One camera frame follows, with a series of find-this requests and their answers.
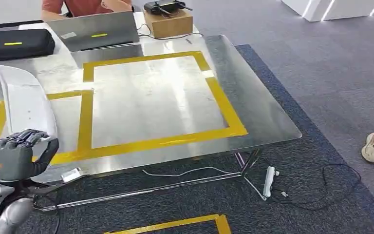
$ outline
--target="red shirt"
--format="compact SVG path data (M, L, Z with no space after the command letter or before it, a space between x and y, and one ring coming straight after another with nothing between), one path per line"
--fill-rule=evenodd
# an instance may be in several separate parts
M61 14L64 1L74 17L112 12L102 4L102 0L43 0L42 9Z

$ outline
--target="blue carpet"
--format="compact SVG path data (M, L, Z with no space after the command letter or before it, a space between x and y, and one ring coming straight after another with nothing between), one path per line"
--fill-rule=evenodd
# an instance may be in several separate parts
M321 168L344 163L329 141L276 79L249 45L236 47L262 82L303 132L303 138L264 150L263 157L281 172L275 186L288 190L294 201L315 200L323 194ZM152 173L176 174L212 165L237 170L234 157L225 155L191 163L168 163L149 169ZM250 179L261 188L266 164L257 163ZM205 171L183 179L213 176ZM326 171L328 197L306 208L319 208L343 196L356 177L346 168ZM62 202L126 192L179 181L156 178L142 172L88 178L61 192ZM374 197L361 183L341 203L320 211L307 211L285 204L262 201L242 179L213 182L170 191L139 195L110 202L62 210L59 233L103 233L210 214L225 214L232 233L238 234L374 234ZM19 233L50 233L54 216L34 213ZM214 222L187 225L151 233L215 234Z

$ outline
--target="laptop lid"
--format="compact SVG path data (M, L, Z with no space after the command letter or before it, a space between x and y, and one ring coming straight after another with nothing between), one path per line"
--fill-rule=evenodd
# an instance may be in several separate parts
M130 11L54 20L47 24L71 52L139 42Z

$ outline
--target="table leg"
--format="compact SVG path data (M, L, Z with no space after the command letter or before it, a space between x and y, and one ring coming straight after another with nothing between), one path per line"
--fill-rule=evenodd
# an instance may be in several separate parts
M129 192L129 193L114 194L110 196L102 196L102 197L91 198L91 199L86 199L86 200L73 201L69 203L58 204L57 206L58 206L58 209L63 209L63 208L68 208L68 207L86 205L86 204L97 203L101 201L110 201L110 200L115 200L118 198L124 198L128 196L148 194L148 193L152 193L155 191L162 191L162 190L173 189L173 188L194 185L194 184L202 184L202 183L207 183L211 181L218 181L218 180L235 178L235 177L240 177L240 176L241 176L240 172L236 172L236 173L231 173L231 174L224 174L224 175L212 176L212 177L207 177L207 178L189 180L189 181L184 181L180 183L164 185L164 186L159 186L159 187L154 187L154 188L142 189L142 190ZM34 208L41 212L56 210L55 205L47 206L47 207L34 206Z
M240 169L242 169L244 166L242 155L240 153L234 153L234 156L236 157L237 162L239 163Z
M257 162L257 160L260 157L261 149L254 150L249 159L247 160L246 164L242 168L242 176L246 176L247 172L250 170L250 168Z
M246 162L246 164L242 167L242 172L241 172L241 175L242 175L242 177L245 179L245 181L254 189L254 190L256 190L256 192L257 192L257 194L262 198L262 200L263 201L266 201L267 200L267 198L265 197L265 196L263 196L261 193L260 193L260 191L256 188L256 186L254 185L254 184L252 184L252 182L250 182L250 180L249 179L247 179L247 177L246 177L246 174L248 173L248 171L249 171L249 169L251 168L251 167L253 167L253 165L257 162L257 160L259 160L259 158L260 158L260 153L261 153L261 149L256 149L256 150L254 150L252 153L251 153L251 155L250 155L250 157L249 157L249 159L247 160L247 162ZM236 156L238 159L238 161L241 161L241 162L243 162L243 158L242 158L242 156L240 155L240 154L238 154L237 156Z
M259 196L266 201L266 197L263 196L259 190L254 186L247 178L246 174L248 173L249 169L257 162L257 160L260 157L260 149L257 149L252 152L250 155L249 159L245 163L243 160L243 157L240 153L235 153L235 157L237 161L239 162L241 171L236 172L236 173L231 173L231 174L224 174L224 175L218 175L218 176L212 176L212 177L207 177L207 178L200 178L200 179L195 179L195 180L189 180L189 181L184 181L180 183L175 183L175 184L170 184L170 185L164 185L164 186L159 186L159 187L154 187L154 188L148 188L148 189L142 189L134 192L129 192L129 193L122 193L122 194L114 194L110 196L102 196L102 197L97 197L97 198L91 198L91 199L86 199L86 200L80 200L80 201L73 201L69 203L64 203L64 204L58 204L57 207L58 209L63 209L63 208L68 208L68 207L74 207L74 206L80 206L80 205L85 205L85 204L91 204L91 203L97 203L101 201L109 201L109 200L115 200L118 198L124 198L128 196L134 196L134 195L141 195L141 194L148 194L152 193L155 191L161 191L161 190L167 190L167 189L172 189L172 188L178 188L178 187L183 187L183 186L188 186L188 185L195 185L195 184L202 184L202 183L207 183L211 181L218 181L218 180L223 180L223 179L229 179L229 178L235 178L235 177L243 177L247 183L250 184L250 186L256 190L256 192L259 194ZM53 211L56 210L55 205L53 206L47 206L47 207L39 207L39 206L34 206L34 208L38 211L41 212L47 212L47 211Z

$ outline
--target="black zippered case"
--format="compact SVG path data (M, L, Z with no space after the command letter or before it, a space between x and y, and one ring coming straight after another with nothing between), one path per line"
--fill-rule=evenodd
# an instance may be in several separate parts
M47 56L55 41L46 29L0 31L0 61Z

